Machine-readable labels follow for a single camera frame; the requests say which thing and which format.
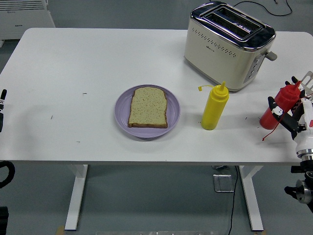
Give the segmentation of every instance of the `toaster chrome top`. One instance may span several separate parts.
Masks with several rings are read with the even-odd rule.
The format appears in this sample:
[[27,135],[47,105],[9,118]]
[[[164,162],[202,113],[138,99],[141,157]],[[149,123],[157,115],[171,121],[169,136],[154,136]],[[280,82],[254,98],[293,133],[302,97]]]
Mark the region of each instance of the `toaster chrome top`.
[[275,30],[269,25],[220,1],[199,6],[191,12],[190,18],[247,51],[266,46],[276,36]]

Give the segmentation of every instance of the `bread slice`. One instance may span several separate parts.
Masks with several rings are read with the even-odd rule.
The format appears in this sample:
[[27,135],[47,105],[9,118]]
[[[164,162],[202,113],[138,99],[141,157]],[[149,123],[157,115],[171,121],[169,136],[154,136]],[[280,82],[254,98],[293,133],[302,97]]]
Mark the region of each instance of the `bread slice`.
[[167,128],[167,98],[159,88],[142,87],[134,91],[128,127]]

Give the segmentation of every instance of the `bottle cap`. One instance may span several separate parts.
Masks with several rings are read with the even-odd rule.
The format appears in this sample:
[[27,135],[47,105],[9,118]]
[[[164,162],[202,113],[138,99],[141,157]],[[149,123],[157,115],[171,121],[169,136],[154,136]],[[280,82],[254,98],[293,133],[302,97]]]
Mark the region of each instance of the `bottle cap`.
[[300,96],[300,90],[299,90],[299,86],[301,84],[301,81],[297,81],[296,84],[294,85],[287,85],[285,86],[285,89],[283,89],[283,93],[286,95],[286,96],[290,96],[290,95],[293,95],[293,96],[296,96],[296,97],[299,97]]
[[223,99],[228,99],[229,97],[229,93],[228,93],[228,89],[225,86],[226,82],[224,81],[221,85],[217,85],[212,89],[212,96],[215,99],[218,100],[223,100]]

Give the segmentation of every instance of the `plate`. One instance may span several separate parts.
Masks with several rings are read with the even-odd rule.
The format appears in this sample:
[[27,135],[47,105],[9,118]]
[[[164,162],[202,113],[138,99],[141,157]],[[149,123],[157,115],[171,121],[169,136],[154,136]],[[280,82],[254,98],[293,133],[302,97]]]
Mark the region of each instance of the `plate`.
[[[131,112],[131,102],[134,91],[141,87],[154,87],[159,88],[165,92],[167,98],[167,128],[140,128],[140,127],[128,127],[128,118]],[[132,87],[126,90],[116,101],[114,109],[115,119],[119,126],[128,134],[139,138],[155,138],[164,135],[173,129],[180,117],[180,105],[177,98],[168,89],[156,85],[140,85]]]

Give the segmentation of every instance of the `bread crust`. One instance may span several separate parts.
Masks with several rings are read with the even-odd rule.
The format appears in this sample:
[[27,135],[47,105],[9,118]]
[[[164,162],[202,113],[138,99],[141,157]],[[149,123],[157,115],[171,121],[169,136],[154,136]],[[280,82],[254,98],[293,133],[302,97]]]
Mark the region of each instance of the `bread crust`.
[[146,124],[143,124],[143,123],[136,123],[136,122],[133,122],[133,123],[130,123],[130,117],[131,117],[131,114],[132,114],[132,104],[133,104],[133,99],[134,99],[134,96],[135,96],[135,92],[136,90],[134,90],[134,93],[133,93],[133,96],[132,96],[132,101],[131,101],[131,106],[130,106],[130,115],[128,117],[128,123],[127,123],[127,126],[128,127],[139,127],[139,128],[167,128],[168,127],[168,123],[167,123],[167,116],[166,116],[166,111],[167,111],[167,106],[168,106],[168,100],[166,98],[166,94],[163,90],[163,94],[164,94],[164,98],[166,100],[166,108],[164,110],[164,117],[165,117],[165,122],[166,124],[149,124],[149,123],[146,123]]

